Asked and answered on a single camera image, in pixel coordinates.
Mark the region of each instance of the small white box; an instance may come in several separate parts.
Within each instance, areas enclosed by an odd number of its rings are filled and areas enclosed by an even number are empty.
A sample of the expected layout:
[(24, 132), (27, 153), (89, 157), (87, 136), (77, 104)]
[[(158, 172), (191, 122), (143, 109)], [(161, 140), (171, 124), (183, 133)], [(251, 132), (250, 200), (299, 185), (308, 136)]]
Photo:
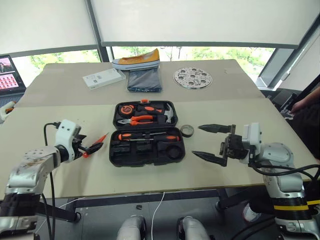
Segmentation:
[(114, 68), (84, 76), (83, 80), (90, 90), (125, 80), (126, 75)]

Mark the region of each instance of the window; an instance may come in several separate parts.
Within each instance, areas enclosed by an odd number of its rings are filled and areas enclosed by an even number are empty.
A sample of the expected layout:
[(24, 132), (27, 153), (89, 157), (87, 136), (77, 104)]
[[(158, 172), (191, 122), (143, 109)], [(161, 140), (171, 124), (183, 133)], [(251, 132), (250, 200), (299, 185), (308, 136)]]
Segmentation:
[(114, 58), (132, 57), (158, 48), (161, 61), (235, 59), (245, 73), (256, 82), (260, 72), (274, 52), (265, 47), (228, 46), (114, 46)]
[(100, 58), (96, 49), (21, 56), (14, 57), (12, 60), (26, 87), (28, 87), (35, 77), (42, 72), (46, 64), (100, 63)]

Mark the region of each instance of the table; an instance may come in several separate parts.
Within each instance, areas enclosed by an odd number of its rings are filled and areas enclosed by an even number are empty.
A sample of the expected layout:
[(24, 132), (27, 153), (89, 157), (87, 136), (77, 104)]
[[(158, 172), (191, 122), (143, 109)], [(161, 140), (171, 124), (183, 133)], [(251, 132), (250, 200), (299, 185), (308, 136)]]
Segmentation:
[[(184, 67), (201, 68), (211, 74), (213, 83), (201, 90), (183, 88), (173, 80)], [(83, 76), (111, 69), (102, 63), (51, 63), (26, 89), (16, 107), (105, 105), (141, 99), (172, 102), (264, 98), (236, 60), (170, 61), (160, 63), (161, 93), (130, 93), (126, 81), (89, 90)]]
[[(144, 167), (115, 167), (109, 161), (109, 138), (102, 149), (90, 158), (62, 163), (54, 171), (57, 198), (102, 196), (122, 193), (145, 193), (174, 190), (211, 189), (218, 187), (254, 186), (263, 184), (262, 176), (251, 168), (229, 159), (228, 166), (206, 162), (192, 150), (219, 153), (226, 135), (209, 133), (197, 128), (203, 124), (236, 124), (241, 135), (244, 124), (259, 122), (262, 142), (286, 144), (295, 156), (295, 166), (314, 164), (316, 160), (300, 138), (266, 98), (177, 101), (174, 106), (179, 118), (177, 127), (191, 124), (195, 133), (184, 138), (186, 155), (179, 163)], [(18, 107), (0, 128), (0, 193), (5, 190), (9, 173), (20, 163), (23, 154), (44, 145), (43, 125), (68, 119), (82, 126), (81, 134), (88, 135), (83, 143), (91, 145), (106, 132), (114, 132), (112, 120), (115, 105)], [(48, 143), (53, 144), (55, 129), (48, 129)], [(50, 183), (44, 194), (51, 196)]]

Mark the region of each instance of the yellow sneaker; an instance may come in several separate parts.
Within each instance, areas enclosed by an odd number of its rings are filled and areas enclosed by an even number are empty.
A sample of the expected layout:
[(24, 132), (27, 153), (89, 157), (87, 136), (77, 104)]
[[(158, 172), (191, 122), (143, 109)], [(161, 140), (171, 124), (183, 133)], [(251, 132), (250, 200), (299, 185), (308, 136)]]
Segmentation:
[(119, 70), (140, 70), (157, 68), (160, 63), (159, 51), (155, 50), (140, 56), (123, 57), (112, 61), (112, 66)]

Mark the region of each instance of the white shoe sole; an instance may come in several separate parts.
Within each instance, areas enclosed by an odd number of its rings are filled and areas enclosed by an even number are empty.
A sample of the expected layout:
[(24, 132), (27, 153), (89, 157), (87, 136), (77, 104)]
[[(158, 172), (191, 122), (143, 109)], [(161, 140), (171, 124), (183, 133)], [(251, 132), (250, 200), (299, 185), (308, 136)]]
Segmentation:
[(249, 203), (244, 207), (242, 211), (242, 217), (247, 223), (252, 223), (258, 220), (261, 217), (261, 213), (252, 211)]
[(157, 61), (149, 61), (149, 62), (143, 62), (143, 63), (135, 63), (135, 64), (118, 64), (115, 62), (112, 62), (112, 67), (118, 70), (142, 70), (142, 69), (153, 69), (157, 68), (160, 64), (160, 60)]

